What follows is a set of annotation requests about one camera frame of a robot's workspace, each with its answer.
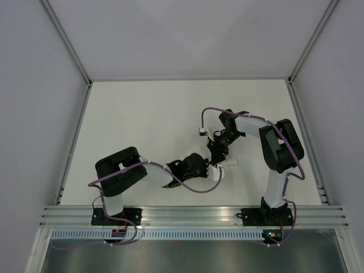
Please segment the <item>white cloth napkin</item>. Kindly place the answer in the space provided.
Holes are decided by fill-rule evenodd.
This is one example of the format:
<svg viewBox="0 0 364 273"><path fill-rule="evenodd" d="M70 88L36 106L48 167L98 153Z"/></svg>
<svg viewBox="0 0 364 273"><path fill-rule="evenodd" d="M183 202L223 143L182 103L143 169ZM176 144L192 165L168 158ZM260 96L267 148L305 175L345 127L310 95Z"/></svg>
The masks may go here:
<svg viewBox="0 0 364 273"><path fill-rule="evenodd" d="M237 166L238 165L238 161L236 159L227 159L227 160L222 161L220 163L220 165L222 165L224 167Z"/></svg>

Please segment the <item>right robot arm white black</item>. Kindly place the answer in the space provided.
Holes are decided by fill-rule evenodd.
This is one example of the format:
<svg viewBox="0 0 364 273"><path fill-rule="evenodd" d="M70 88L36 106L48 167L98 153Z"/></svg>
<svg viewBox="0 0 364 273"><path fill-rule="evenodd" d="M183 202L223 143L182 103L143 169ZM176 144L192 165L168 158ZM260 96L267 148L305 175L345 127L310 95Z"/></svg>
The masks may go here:
<svg viewBox="0 0 364 273"><path fill-rule="evenodd" d="M269 169L267 189L261 198L260 208L242 211L243 223L278 225L284 222L292 225L292 213L286 198L289 179L296 176L292 170L298 168L300 174L297 178L305 179L300 165L304 149L292 122L289 119L272 122L247 111L234 113L230 109L221 110L219 119L224 129L208 138L207 148L211 153L211 164L215 166L223 162L234 141L251 135L259 139L264 162Z"/></svg>

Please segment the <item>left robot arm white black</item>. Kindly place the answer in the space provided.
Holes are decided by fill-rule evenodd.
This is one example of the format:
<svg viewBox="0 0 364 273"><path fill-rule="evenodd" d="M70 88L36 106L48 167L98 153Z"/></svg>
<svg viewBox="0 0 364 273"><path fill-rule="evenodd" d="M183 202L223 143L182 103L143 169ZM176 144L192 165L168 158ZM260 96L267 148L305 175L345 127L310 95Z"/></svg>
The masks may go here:
<svg viewBox="0 0 364 273"><path fill-rule="evenodd" d="M183 160L174 160L161 168L150 164L136 147L129 147L109 155L95 164L105 206L104 218L111 225L124 219L122 193L139 181L157 183L162 188L176 188L181 183L208 177L208 159L192 153Z"/></svg>

